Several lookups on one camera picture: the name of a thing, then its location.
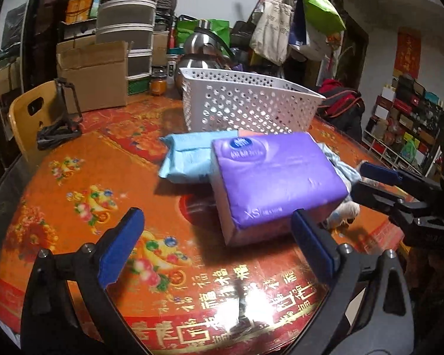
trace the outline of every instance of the wooden chair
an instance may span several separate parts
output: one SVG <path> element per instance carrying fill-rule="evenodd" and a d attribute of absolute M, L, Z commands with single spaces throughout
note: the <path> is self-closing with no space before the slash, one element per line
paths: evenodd
<path fill-rule="evenodd" d="M 30 166 L 38 165 L 47 151 L 38 150 L 36 134 L 66 112 L 54 81 L 48 81 L 17 97 L 8 118 L 21 153 Z"/>

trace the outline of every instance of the white plastic basket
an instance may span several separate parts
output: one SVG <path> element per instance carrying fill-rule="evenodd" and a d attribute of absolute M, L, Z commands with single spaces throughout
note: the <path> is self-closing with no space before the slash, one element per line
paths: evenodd
<path fill-rule="evenodd" d="M 287 80 L 230 70 L 181 68 L 190 132 L 306 131 L 324 96 Z"/>

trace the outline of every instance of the blue gripper pad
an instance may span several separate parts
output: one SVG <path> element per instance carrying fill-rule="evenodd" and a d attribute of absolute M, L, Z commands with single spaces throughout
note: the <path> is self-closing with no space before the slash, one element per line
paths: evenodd
<path fill-rule="evenodd" d="M 145 225 L 142 210 L 131 208 L 115 228 L 119 233 L 100 257 L 98 281 L 105 289 L 115 283 Z"/>
<path fill-rule="evenodd" d="M 401 184 L 401 177 L 397 171 L 365 162 L 360 166 L 359 173 L 380 183 L 395 186 Z"/>
<path fill-rule="evenodd" d="M 340 254 L 329 232 L 318 227 L 304 209 L 292 214 L 291 232 L 319 282 L 332 285 Z"/>

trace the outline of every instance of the orange tablecloth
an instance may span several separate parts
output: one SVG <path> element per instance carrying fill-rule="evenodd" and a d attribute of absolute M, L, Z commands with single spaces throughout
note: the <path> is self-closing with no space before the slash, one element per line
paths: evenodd
<path fill-rule="evenodd" d="M 166 154 L 159 137 L 185 131 L 181 107 L 181 101 L 147 97 L 124 108 L 86 113 L 84 135 L 46 157 L 3 243 L 0 318 L 7 325 L 20 331 L 24 293 L 40 246 L 54 253 L 76 251 L 96 242 L 129 207 L 138 207 L 145 214 L 145 232 L 108 292 L 152 352 L 255 354 L 299 335 L 325 289 L 292 238 L 227 248 L 211 188 L 158 178 Z M 315 120 L 310 133 L 352 166 L 373 161 L 322 122 Z M 380 252 L 396 248 L 403 234 L 384 215 L 363 208 L 348 230 L 334 236 L 360 251 Z M 70 288 L 84 331 L 97 338 L 76 284 Z M 245 299 L 243 309 L 239 298 Z"/>

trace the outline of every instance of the brand logo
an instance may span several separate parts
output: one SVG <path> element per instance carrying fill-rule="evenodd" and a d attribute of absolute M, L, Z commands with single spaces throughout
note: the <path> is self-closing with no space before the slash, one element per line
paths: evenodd
<path fill-rule="evenodd" d="M 243 147 L 247 147 L 249 145 L 252 145 L 252 141 L 249 138 L 244 138 L 244 137 L 234 138 L 230 142 L 230 146 L 232 148 L 243 148 Z"/>

